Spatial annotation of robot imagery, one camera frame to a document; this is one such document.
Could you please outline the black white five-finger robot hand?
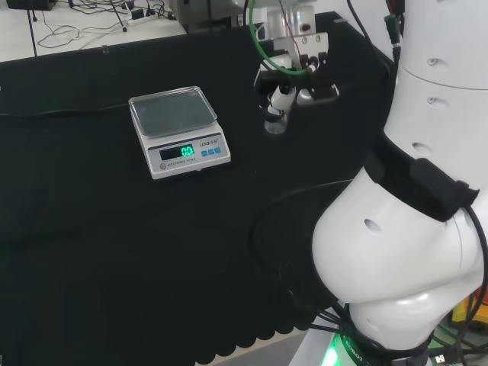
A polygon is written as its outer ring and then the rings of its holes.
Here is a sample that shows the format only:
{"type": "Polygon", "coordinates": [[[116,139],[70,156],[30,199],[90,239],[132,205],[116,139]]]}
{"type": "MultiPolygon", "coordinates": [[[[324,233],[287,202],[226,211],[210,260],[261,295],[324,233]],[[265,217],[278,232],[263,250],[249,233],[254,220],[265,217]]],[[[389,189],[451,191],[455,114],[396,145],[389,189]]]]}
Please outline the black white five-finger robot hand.
{"type": "Polygon", "coordinates": [[[294,104],[301,106],[325,102],[339,96],[336,85],[328,80],[326,64],[329,54],[300,57],[304,73],[289,75],[263,61],[254,81],[259,107],[272,124],[284,119],[294,104]]]}

